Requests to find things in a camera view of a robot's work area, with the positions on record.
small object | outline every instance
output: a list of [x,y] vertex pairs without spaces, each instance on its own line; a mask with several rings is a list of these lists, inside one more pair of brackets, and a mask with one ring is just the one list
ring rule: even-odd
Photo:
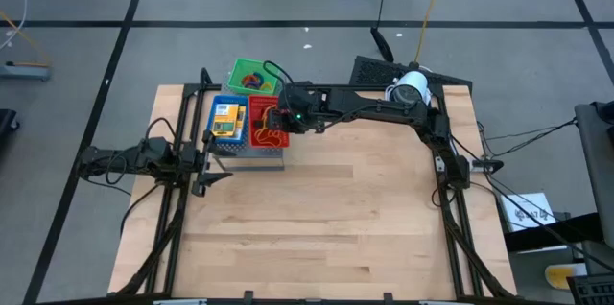
[[231,140],[241,141],[243,138],[243,127],[245,125],[247,108],[243,105],[239,106],[239,111],[237,112],[237,120],[234,127],[234,134],[232,135]]
[[551,265],[544,271],[546,281],[557,290],[569,291],[568,277],[586,276],[586,264],[572,263]]
[[264,83],[264,84],[262,84],[262,85],[260,86],[260,88],[259,88],[259,89],[260,89],[260,90],[267,90],[267,89],[272,90],[272,86],[271,86],[271,84],[270,84],[270,83]]
[[246,75],[241,79],[243,87],[250,89],[261,89],[261,87],[264,85],[264,81],[265,79],[258,72]]
[[217,104],[215,106],[215,116],[213,117],[213,128],[211,132],[214,136],[228,137],[234,134],[238,104]]

yellow cable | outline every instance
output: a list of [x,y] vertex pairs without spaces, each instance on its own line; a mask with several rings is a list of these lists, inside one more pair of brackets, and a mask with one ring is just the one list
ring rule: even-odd
[[420,57],[420,50],[422,49],[422,39],[424,37],[424,31],[426,30],[426,25],[429,22],[429,15],[431,14],[431,10],[433,9],[433,5],[435,4],[435,0],[431,0],[431,4],[429,4],[429,9],[426,11],[426,15],[424,16],[424,22],[422,22],[422,30],[420,31],[420,40],[418,41],[418,49],[415,52],[415,59],[413,61],[418,62],[418,58]]
[[24,39],[26,39],[26,41],[28,41],[28,43],[30,44],[30,46],[32,46],[33,49],[35,49],[35,51],[39,52],[40,55],[45,59],[45,63],[41,64],[41,63],[31,63],[31,62],[20,62],[20,63],[15,63],[15,65],[19,66],[50,66],[51,65],[51,59],[49,58],[49,56],[47,56],[47,54],[40,48],[38,47],[38,45],[29,37],[27,36],[24,32],[21,32],[15,25],[14,23],[12,23],[11,19],[2,11],[0,11],[0,16],[2,16],[2,18],[7,21],[7,23],[9,23],[11,25],[11,27],[15,30],[15,32],[19,35],[21,35],[21,37],[23,37]]

concrete floor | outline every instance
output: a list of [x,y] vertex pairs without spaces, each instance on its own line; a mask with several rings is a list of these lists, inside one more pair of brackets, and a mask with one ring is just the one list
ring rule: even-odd
[[[596,21],[613,21],[612,0],[584,0]],[[385,0],[383,19],[420,20],[429,0]],[[130,0],[30,0],[31,20],[123,20]],[[141,0],[136,20],[371,20],[379,0]],[[0,0],[14,19],[21,0]],[[581,21],[574,0],[437,0],[433,20]],[[6,29],[0,29],[4,37]],[[0,107],[22,129],[0,163],[0,302],[21,302],[56,211],[119,28],[29,28],[54,60],[43,82],[0,82]],[[413,58],[419,30],[383,28],[396,60]],[[614,31],[600,30],[608,47]],[[311,49],[303,49],[310,44]],[[125,148],[144,133],[160,84],[195,82],[205,66],[222,81],[237,58],[272,59],[296,80],[347,83],[353,59],[379,58],[367,28],[132,28],[94,136]],[[35,59],[16,39],[0,60]],[[489,135],[559,124],[579,103],[609,101],[614,86],[586,29],[430,29],[421,63],[474,82]],[[515,141],[493,144],[502,150]],[[567,128],[505,157],[499,178],[519,192],[543,191],[554,211],[594,211],[579,135]],[[130,189],[133,178],[121,183]],[[80,183],[39,301],[106,293],[127,196]],[[538,287],[535,260],[514,258],[521,294],[569,301]]]

red basket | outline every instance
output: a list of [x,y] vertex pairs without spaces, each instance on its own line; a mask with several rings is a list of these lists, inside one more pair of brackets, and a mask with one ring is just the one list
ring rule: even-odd
[[290,136],[287,132],[264,129],[260,132],[260,141],[256,139],[256,132],[261,128],[256,127],[256,122],[262,126],[263,114],[267,107],[277,106],[277,97],[250,95],[248,105],[249,118],[249,144],[256,148],[287,148],[290,146]]

gray equipment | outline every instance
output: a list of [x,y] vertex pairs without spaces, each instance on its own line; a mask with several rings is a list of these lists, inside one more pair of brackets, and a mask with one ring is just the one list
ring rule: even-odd
[[51,78],[51,70],[39,66],[0,65],[0,79],[41,80],[47,82]]
[[595,205],[602,223],[603,239],[614,247],[614,146],[607,134],[612,125],[599,116],[596,106],[578,105],[575,111]]

